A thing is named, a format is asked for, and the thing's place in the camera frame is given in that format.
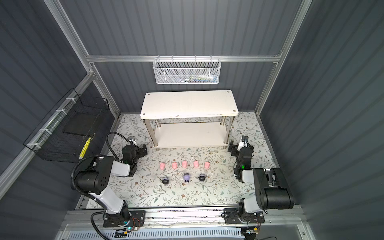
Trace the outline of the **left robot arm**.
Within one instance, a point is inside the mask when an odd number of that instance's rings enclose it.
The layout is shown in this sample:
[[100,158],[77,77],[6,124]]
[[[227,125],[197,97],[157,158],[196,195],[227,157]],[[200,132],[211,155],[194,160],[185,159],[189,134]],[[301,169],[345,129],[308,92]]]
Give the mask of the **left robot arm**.
[[[122,159],[113,150],[110,135],[117,135],[128,143],[122,148]],[[110,188],[109,179],[111,175],[133,177],[139,159],[148,155],[148,149],[145,144],[138,146],[135,137],[126,138],[117,132],[106,134],[106,145],[111,156],[89,156],[76,163],[71,172],[71,187],[103,208],[104,226],[132,227],[137,219],[130,213],[128,204]]]

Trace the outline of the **white two-tier shelf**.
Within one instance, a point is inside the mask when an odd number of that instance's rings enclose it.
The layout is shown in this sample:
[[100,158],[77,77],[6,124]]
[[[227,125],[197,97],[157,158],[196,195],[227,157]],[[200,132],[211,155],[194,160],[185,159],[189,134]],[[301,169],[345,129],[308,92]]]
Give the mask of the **white two-tier shelf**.
[[[155,148],[226,146],[239,114],[232,91],[147,93],[140,114]],[[220,118],[218,122],[161,123],[160,120]]]

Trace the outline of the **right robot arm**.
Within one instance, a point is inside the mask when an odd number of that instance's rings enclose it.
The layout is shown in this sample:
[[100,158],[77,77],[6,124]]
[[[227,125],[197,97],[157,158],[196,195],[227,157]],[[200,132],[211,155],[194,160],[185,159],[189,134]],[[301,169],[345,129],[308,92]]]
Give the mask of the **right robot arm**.
[[228,152],[235,157],[234,176],[241,183],[253,183],[254,190],[247,198],[240,199],[235,209],[224,209],[222,217],[227,224],[264,223],[268,210],[289,210],[294,207],[294,197],[281,169],[253,168],[251,160],[254,147],[248,137],[235,145],[229,144]]

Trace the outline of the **yellow marker pen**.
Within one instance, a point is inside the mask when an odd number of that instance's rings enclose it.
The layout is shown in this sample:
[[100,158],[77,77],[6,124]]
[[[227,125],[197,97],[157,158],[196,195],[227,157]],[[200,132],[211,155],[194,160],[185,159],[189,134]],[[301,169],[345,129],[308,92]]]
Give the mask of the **yellow marker pen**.
[[81,152],[80,152],[80,154],[79,154],[79,160],[81,160],[81,159],[83,159],[83,158],[85,157],[86,152],[87,152],[87,150],[88,150],[88,147],[89,147],[89,145],[90,145],[91,140],[92,140],[91,137],[89,137],[89,138],[87,139],[86,143],[84,144],[84,146],[83,146],[83,148],[82,148],[82,150],[81,150]]

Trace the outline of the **markers in white basket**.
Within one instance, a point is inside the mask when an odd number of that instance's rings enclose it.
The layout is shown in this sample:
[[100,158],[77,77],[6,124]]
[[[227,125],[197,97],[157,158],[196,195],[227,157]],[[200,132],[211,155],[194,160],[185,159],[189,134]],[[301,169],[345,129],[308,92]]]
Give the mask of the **markers in white basket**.
[[219,76],[217,75],[191,75],[191,76],[183,76],[178,79],[178,81],[183,83],[208,83],[208,84],[217,84],[219,82]]

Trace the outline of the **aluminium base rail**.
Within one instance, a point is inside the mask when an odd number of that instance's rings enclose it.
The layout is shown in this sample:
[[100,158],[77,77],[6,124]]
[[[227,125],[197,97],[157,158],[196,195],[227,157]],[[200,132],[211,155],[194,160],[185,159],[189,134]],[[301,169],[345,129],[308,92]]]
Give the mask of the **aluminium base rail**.
[[[224,227],[227,224],[221,214],[225,208],[225,206],[144,208],[146,215],[144,225],[140,229]],[[97,209],[68,211],[60,229],[92,229],[90,216],[97,211]],[[263,227],[300,225],[307,222],[300,206],[290,210],[268,210],[264,218]]]

